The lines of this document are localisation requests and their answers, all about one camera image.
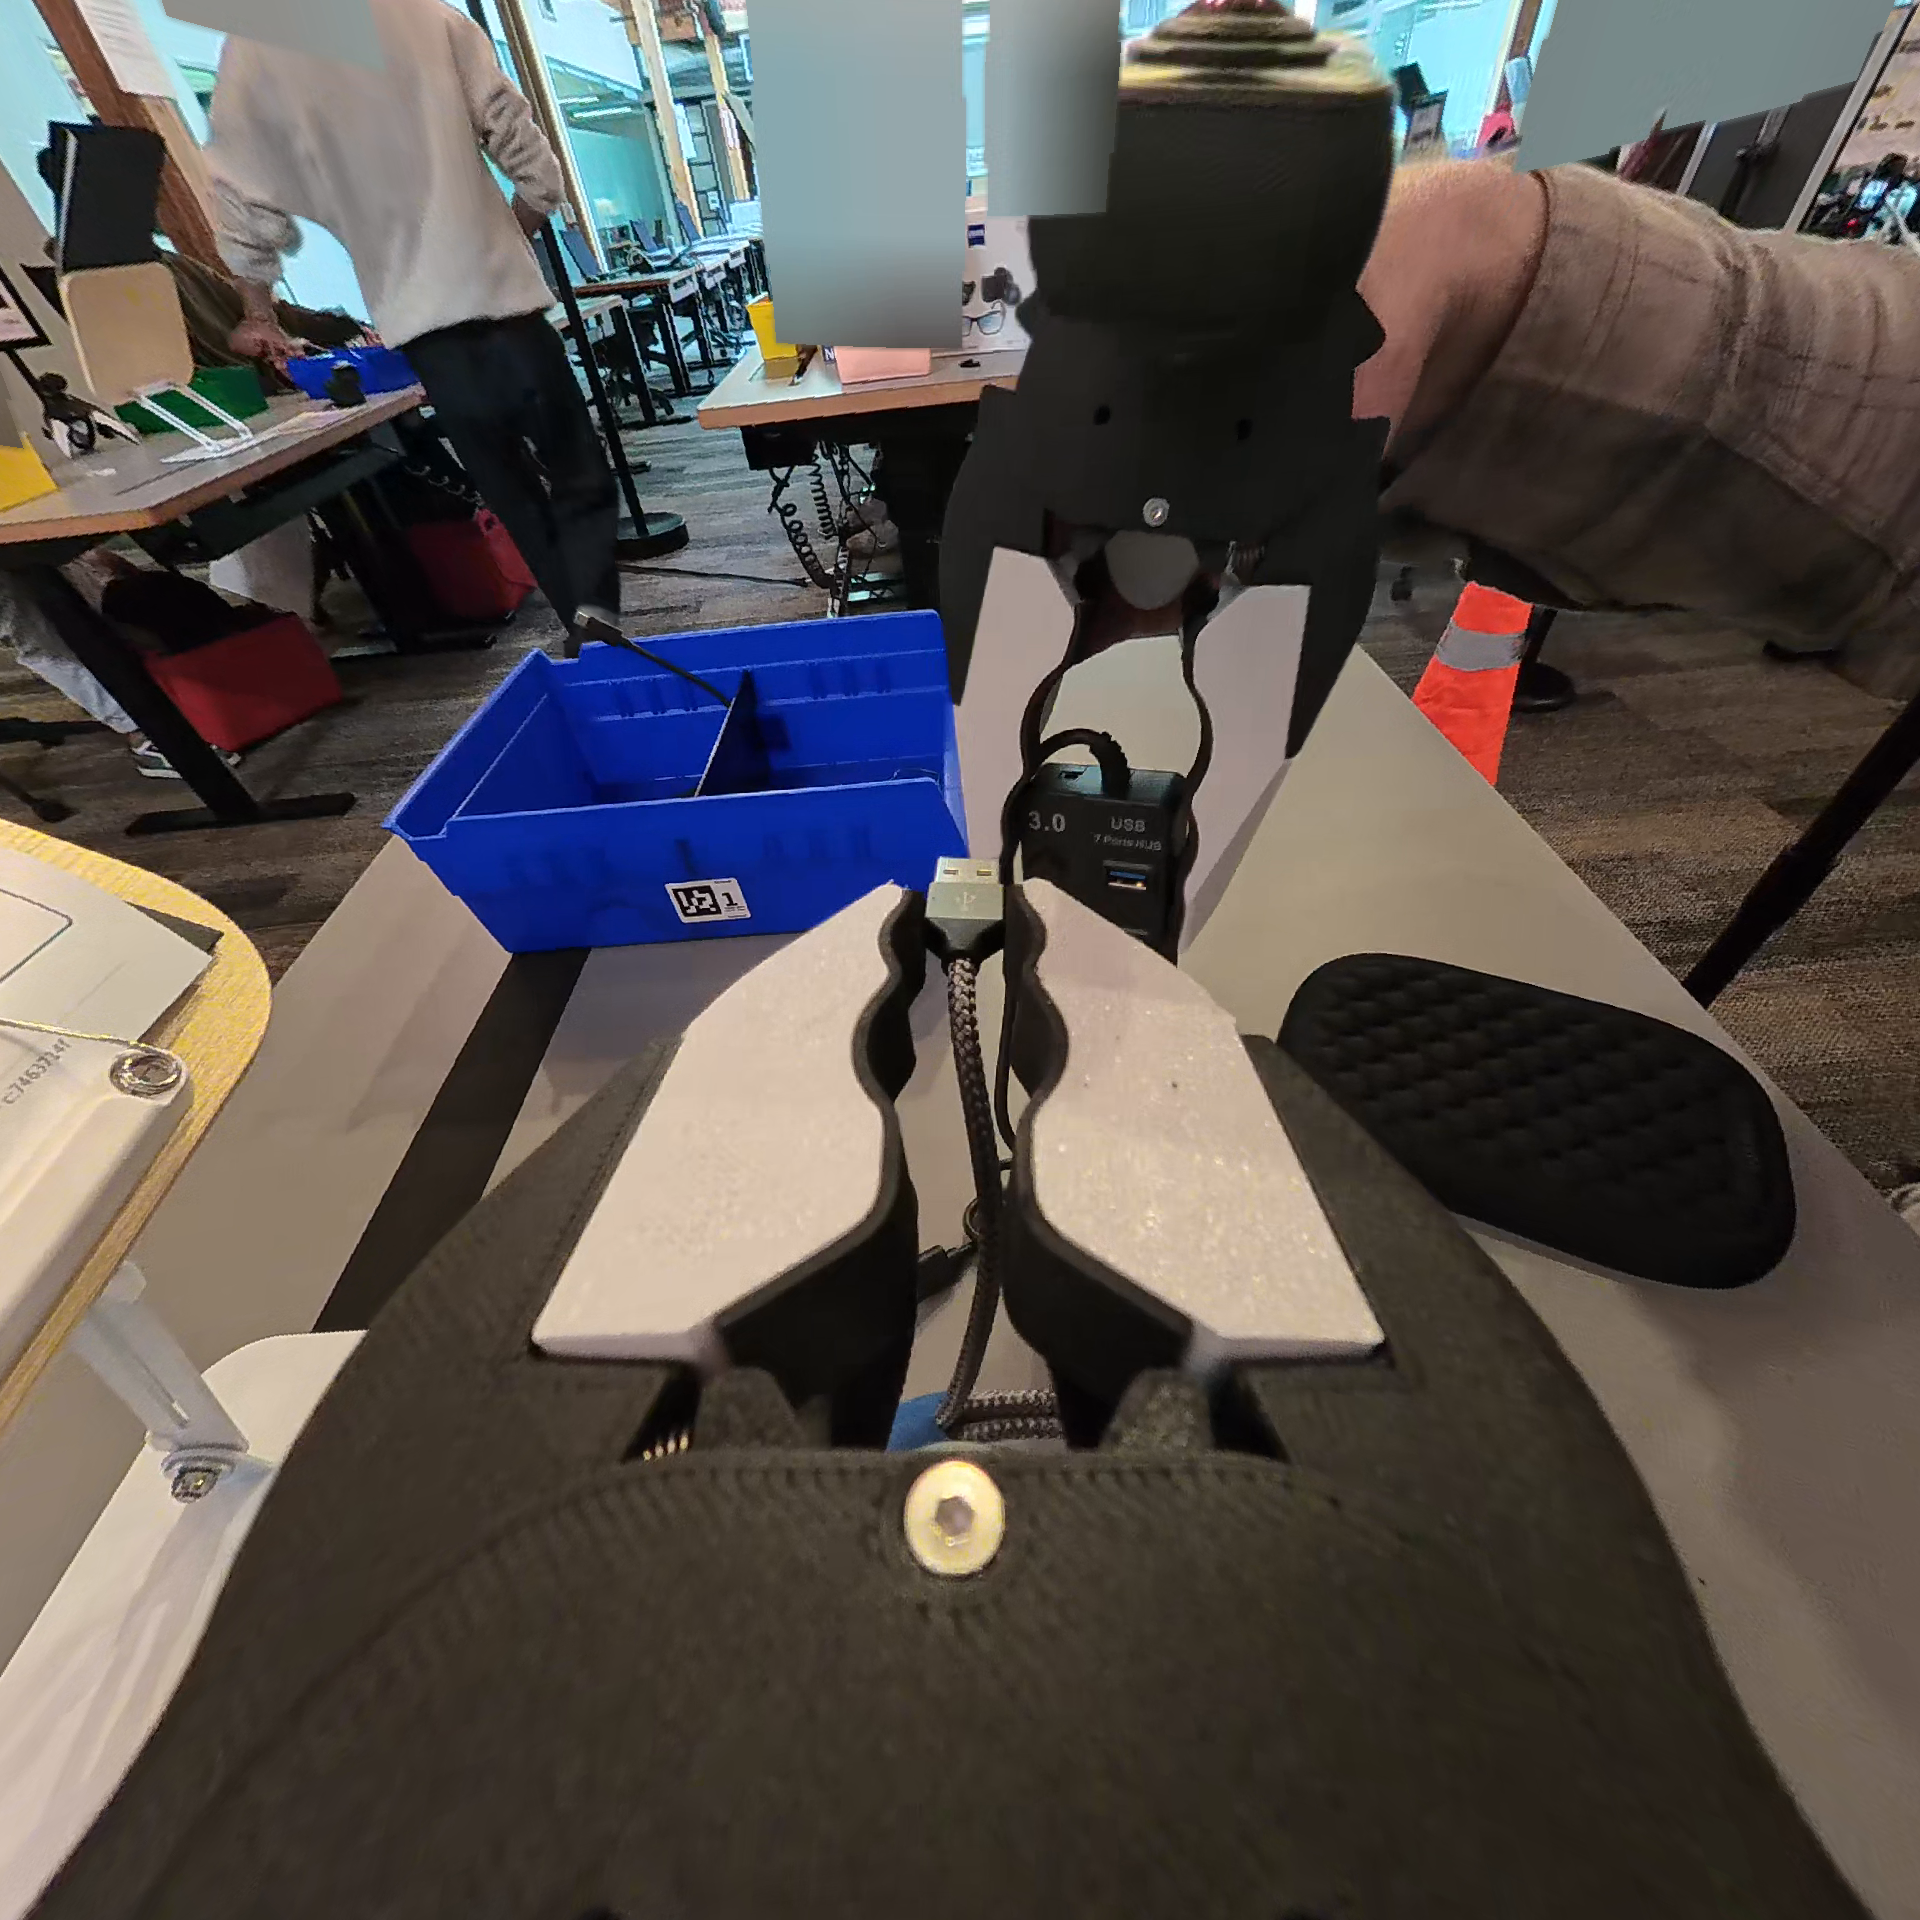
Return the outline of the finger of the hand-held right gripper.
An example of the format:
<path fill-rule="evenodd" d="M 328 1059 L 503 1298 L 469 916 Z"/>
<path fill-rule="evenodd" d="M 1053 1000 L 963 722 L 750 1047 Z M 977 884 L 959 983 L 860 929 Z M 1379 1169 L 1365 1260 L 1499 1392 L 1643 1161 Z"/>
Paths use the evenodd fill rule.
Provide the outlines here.
<path fill-rule="evenodd" d="M 1191 801 L 1192 859 L 1184 883 L 1181 953 L 1236 872 L 1289 769 L 1310 588 L 1236 592 L 1191 647 L 1192 694 L 1206 708 L 1209 756 Z"/>
<path fill-rule="evenodd" d="M 1079 607 L 1041 558 L 992 554 L 963 697 L 953 708 L 967 804 L 967 850 L 1001 850 L 1001 811 L 1024 769 L 1021 721 L 1036 690 L 1071 655 Z"/>

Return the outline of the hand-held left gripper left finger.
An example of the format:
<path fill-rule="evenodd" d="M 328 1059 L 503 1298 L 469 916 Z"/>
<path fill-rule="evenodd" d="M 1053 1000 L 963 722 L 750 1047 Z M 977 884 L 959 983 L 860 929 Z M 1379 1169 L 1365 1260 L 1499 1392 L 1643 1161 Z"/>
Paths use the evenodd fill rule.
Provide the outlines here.
<path fill-rule="evenodd" d="M 921 896 L 880 884 L 725 987 L 667 1050 L 534 1320 L 540 1354 L 774 1378 L 880 1450 L 917 1332 Z"/>

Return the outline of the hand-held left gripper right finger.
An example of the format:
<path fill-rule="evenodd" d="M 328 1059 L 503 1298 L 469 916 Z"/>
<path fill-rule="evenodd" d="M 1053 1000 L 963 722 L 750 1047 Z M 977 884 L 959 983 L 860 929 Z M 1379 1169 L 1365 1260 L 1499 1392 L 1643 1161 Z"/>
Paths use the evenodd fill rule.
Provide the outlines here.
<path fill-rule="evenodd" d="M 1233 1015 L 1055 883 L 1006 906 L 1006 1044 L 1024 1094 L 1001 1296 L 1069 1450 L 1142 1376 L 1388 1359 L 1337 1227 Z"/>

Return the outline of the blue plastic bin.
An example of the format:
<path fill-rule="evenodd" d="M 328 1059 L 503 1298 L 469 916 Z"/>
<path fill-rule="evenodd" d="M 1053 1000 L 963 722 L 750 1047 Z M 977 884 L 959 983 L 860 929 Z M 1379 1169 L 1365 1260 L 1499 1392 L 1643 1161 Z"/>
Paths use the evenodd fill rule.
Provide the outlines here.
<path fill-rule="evenodd" d="M 508 953 L 813 929 L 880 884 L 924 889 L 968 848 L 941 620 L 931 611 L 652 635 L 717 679 L 750 670 L 776 786 L 622 801 L 591 774 L 598 689 L 635 657 L 520 658 L 389 831 Z"/>

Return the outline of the person's right hand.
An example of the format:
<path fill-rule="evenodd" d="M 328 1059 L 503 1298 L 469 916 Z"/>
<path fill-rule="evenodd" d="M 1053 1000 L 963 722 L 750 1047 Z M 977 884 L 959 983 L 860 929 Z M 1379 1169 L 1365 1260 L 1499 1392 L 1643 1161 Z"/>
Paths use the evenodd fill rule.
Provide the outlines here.
<path fill-rule="evenodd" d="M 1355 376 L 1358 419 L 1388 424 L 1388 454 L 1423 441 L 1495 364 L 1544 252 L 1541 176 L 1495 160 L 1401 169 L 1360 298 L 1383 343 Z"/>

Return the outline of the black bin divider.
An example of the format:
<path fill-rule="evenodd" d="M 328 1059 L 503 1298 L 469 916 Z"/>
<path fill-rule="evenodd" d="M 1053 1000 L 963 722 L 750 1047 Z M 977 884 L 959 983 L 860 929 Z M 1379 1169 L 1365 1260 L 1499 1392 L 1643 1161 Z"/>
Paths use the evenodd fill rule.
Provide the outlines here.
<path fill-rule="evenodd" d="M 585 731 L 591 774 L 622 801 L 710 801 L 761 794 L 780 785 L 774 747 L 750 670 L 725 668 L 717 679 L 641 643 L 598 615 L 581 615 L 568 638 L 585 658 L 591 647 L 622 650 L 646 666 L 640 676 L 598 690 L 614 711 L 590 713 Z"/>

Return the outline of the wooden work table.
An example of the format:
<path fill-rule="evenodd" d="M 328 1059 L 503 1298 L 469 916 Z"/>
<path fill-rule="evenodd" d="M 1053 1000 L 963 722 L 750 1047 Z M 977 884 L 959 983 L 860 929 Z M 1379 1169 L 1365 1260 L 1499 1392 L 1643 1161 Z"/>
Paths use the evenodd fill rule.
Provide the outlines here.
<path fill-rule="evenodd" d="M 220 558 L 255 534 L 316 511 L 380 473 L 389 454 L 356 454 L 380 428 L 425 402 L 417 387 L 380 393 L 348 409 L 304 408 L 278 399 L 252 422 L 252 440 L 196 446 L 180 440 L 137 440 L 118 454 L 65 464 L 59 488 L 1 514 L 5 575 L 71 646 L 135 718 L 139 731 L 176 769 L 193 808 L 143 811 L 129 834 L 196 832 L 342 818 L 353 794 L 259 801 L 224 756 L 193 731 L 168 694 L 152 681 L 143 657 L 128 650 L 61 577 L 61 564 L 111 537 L 151 536 L 199 514 L 238 519 L 205 537 Z"/>
<path fill-rule="evenodd" d="M 787 376 L 750 351 L 699 401 L 696 424 L 739 432 L 832 615 L 931 609 L 947 500 L 977 401 L 1015 387 L 1021 367 L 1021 348 L 936 353 L 924 376 L 847 387 L 822 353 Z"/>

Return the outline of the black wrist rest pad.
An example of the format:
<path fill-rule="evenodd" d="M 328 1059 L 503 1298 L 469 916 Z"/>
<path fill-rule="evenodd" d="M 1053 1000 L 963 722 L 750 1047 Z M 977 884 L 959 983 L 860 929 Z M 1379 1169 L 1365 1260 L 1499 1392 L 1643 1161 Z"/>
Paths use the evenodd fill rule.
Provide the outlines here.
<path fill-rule="evenodd" d="M 1679 1290 L 1789 1254 L 1785 1129 L 1739 1059 L 1511 977 L 1360 951 L 1308 974 L 1278 1044 L 1448 1212 Z"/>

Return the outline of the instruction sheet on stand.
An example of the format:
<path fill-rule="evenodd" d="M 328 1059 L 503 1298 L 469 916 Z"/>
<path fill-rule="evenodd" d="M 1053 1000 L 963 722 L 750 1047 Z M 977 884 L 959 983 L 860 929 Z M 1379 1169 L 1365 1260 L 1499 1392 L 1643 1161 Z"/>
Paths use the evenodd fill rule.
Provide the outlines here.
<path fill-rule="evenodd" d="M 105 1112 L 24 1166 L 5 1169 L 1 1422 L 12 1424 L 129 1263 L 137 1236 L 252 1067 L 270 1025 L 272 983 L 246 932 L 180 883 L 24 825 L 5 823 L 1 836 L 5 848 L 220 935 L 191 992 L 111 1067 L 117 1088 L 156 1104 Z"/>

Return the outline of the red plastic bin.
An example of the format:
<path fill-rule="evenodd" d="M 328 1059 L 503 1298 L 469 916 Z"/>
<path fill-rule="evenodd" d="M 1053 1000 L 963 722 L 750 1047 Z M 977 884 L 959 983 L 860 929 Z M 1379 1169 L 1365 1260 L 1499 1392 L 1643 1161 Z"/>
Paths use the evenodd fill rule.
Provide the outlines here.
<path fill-rule="evenodd" d="M 220 753 L 246 753 L 344 703 L 327 650 L 292 614 L 180 655 L 145 655 L 145 668 Z"/>

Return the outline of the white stand base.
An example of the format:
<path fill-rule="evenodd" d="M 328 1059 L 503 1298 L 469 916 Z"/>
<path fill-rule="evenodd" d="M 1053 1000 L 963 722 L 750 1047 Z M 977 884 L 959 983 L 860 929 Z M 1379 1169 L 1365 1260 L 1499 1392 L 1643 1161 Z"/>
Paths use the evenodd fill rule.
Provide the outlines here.
<path fill-rule="evenodd" d="M 120 1265 L 69 1352 L 135 1414 L 145 1444 L 1 1679 L 1 1916 L 28 1916 L 143 1747 L 255 1511 L 361 1330 L 272 1335 L 185 1356 Z"/>

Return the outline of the green plastic bin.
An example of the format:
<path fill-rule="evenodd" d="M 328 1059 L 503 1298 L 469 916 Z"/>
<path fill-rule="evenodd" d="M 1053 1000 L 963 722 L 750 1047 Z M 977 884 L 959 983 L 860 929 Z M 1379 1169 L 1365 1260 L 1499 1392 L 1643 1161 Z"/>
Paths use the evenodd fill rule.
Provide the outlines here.
<path fill-rule="evenodd" d="M 270 396 L 252 367 L 199 368 L 185 387 L 161 391 L 160 401 L 160 414 L 141 401 L 120 402 L 115 414 L 143 440 L 188 428 L 222 440 L 225 422 L 249 424 L 270 412 Z"/>

